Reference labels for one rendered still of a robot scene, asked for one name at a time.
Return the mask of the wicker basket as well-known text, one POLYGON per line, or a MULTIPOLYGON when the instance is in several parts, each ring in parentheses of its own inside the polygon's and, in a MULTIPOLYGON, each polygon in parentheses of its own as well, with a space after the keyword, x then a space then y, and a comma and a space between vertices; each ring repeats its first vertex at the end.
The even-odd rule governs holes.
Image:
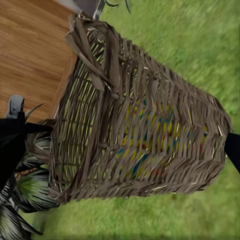
POLYGON ((38 122, 53 128, 50 152, 34 144, 46 131, 29 133, 25 139, 28 153, 49 170, 48 197, 54 197, 57 205, 66 205, 88 198, 192 195, 214 185, 228 158, 226 138, 234 134, 232 118, 220 101, 85 10, 70 15, 68 23, 65 39, 77 53, 75 67, 55 118, 38 122), (87 35, 85 29, 90 29, 87 35), (145 153, 148 157, 142 163, 145 153))

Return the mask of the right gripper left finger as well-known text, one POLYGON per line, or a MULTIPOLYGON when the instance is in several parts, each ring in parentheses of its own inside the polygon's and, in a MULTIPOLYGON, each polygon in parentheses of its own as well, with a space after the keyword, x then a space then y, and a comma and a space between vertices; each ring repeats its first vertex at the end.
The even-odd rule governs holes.
POLYGON ((0 138, 0 193, 23 158, 26 150, 25 139, 21 133, 0 138))

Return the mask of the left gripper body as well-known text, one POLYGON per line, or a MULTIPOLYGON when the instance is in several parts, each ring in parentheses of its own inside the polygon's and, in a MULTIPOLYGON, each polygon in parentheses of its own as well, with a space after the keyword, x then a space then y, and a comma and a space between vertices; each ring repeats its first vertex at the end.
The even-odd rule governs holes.
POLYGON ((0 119, 0 139, 21 133, 25 134, 25 112, 18 112, 17 118, 0 119))

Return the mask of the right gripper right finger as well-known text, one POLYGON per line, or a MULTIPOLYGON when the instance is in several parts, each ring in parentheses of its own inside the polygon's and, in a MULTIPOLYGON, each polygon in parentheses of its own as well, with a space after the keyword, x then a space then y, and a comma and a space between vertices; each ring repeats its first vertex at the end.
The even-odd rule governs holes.
POLYGON ((229 162, 231 161, 240 173, 240 135, 235 134, 235 132, 228 133, 224 145, 224 151, 230 159, 229 162))

